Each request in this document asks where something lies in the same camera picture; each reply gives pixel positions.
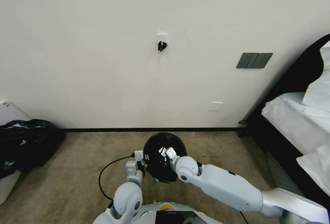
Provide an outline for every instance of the black bed frame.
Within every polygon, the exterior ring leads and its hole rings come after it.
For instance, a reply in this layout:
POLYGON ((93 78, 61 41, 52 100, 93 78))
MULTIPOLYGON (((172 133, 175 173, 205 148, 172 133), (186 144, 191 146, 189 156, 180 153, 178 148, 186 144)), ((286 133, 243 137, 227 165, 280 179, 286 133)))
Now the black bed frame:
POLYGON ((246 126, 246 132, 255 139, 264 151, 271 153, 305 197, 323 205, 328 210, 330 210, 330 197, 318 187, 296 161, 296 158, 302 156, 302 154, 261 115, 261 110, 266 102, 281 94, 305 92, 308 85, 321 76, 323 60, 320 48, 329 40, 330 34, 320 38, 301 54, 268 95, 254 109, 247 119, 246 126))

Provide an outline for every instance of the black cable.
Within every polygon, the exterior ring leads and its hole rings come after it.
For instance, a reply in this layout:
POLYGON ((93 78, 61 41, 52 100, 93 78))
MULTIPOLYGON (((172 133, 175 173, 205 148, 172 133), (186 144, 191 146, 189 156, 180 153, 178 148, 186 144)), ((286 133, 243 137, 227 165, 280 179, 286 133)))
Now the black cable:
POLYGON ((109 165, 111 165, 111 164, 113 164, 113 163, 115 163, 115 162, 117 162, 117 161, 120 161, 120 160, 123 160, 123 159, 127 159, 127 158, 130 158, 130 157, 134 157, 134 153, 132 153, 130 156, 126 156, 126 157, 123 157, 123 158, 120 158, 120 159, 117 159, 117 160, 114 160, 114 161, 112 161, 112 162, 110 162, 109 164, 107 164, 102 170, 101 170, 101 172, 100 172, 100 175, 99 175, 99 187, 100 187, 100 190, 101 190, 101 192, 102 192, 102 194, 106 197, 106 198, 108 198, 109 200, 113 200, 111 197, 109 197, 109 196, 107 196, 107 194, 105 194, 105 192, 103 191, 103 189, 102 189, 102 186, 101 186, 101 175, 102 175, 102 172, 109 166, 109 165))
POLYGON ((242 213, 241 211, 240 211, 240 213, 241 213, 241 215, 242 215, 243 219, 245 220, 246 224, 249 224, 249 223, 248 223, 248 221, 245 219, 245 217, 244 217, 243 213, 242 213))
POLYGON ((243 119, 241 121, 238 122, 239 124, 247 124, 248 123, 248 120, 247 119, 243 119))

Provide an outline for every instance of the white trash bin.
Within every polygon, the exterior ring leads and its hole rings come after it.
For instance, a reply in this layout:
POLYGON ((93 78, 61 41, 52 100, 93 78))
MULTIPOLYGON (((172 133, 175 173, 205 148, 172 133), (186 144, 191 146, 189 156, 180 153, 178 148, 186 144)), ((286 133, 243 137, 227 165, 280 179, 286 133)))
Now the white trash bin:
MULTIPOLYGON (((4 125, 12 120, 28 121, 31 120, 31 117, 20 111, 12 103, 0 101, 0 125, 4 125)), ((20 175, 21 172, 17 170, 13 174, 0 179, 0 204, 3 204, 7 199, 20 175)))

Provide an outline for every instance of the floor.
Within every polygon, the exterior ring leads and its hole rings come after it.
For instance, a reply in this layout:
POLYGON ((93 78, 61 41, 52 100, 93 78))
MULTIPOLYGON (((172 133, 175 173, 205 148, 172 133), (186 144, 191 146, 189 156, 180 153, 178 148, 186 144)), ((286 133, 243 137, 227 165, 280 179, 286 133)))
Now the floor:
MULTIPOLYGON (((2 224, 92 223, 109 201, 98 188, 100 170, 107 163, 143 149, 155 132, 68 133, 45 166, 23 173, 6 202, 0 205, 2 224)), ((255 187, 274 187, 266 159, 251 138, 236 132, 173 132, 188 155, 246 178, 255 187)), ((113 196, 125 181, 125 161, 111 165, 102 176, 104 191, 113 196)), ((143 203, 172 201, 189 205, 224 224, 244 224, 240 213, 205 195, 195 186, 176 181, 155 182, 146 174, 143 203)), ((278 223, 258 213, 245 213, 250 224, 278 223)))

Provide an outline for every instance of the black power cord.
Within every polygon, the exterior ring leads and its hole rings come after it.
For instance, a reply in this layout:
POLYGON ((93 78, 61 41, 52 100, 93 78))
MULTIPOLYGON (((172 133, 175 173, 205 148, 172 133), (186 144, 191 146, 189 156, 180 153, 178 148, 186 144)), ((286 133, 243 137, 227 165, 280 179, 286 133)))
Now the black power cord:
POLYGON ((101 170, 101 172, 100 172, 100 175, 99 175, 99 187, 100 187, 100 190, 101 190, 102 194, 103 194, 106 198, 108 198, 109 200, 111 200, 111 201, 113 200, 113 198, 111 198, 111 197, 109 197, 107 194, 105 194, 105 192, 103 191, 102 186, 101 186, 101 175, 102 175, 102 172, 103 172, 103 171, 104 171, 109 165, 111 165, 111 164, 113 164, 113 163, 115 163, 115 162, 117 162, 117 161, 123 160, 123 159, 128 159, 128 158, 130 158, 130 157, 134 157, 134 153, 132 153, 130 156, 126 156, 126 157, 123 157, 123 158, 120 158, 120 159, 116 159, 116 160, 110 162, 110 163, 107 164, 107 165, 101 170))
POLYGON ((240 211, 240 213, 241 213, 243 219, 245 220, 246 224, 249 224, 248 221, 245 219, 245 216, 243 215, 243 213, 241 211, 240 211))

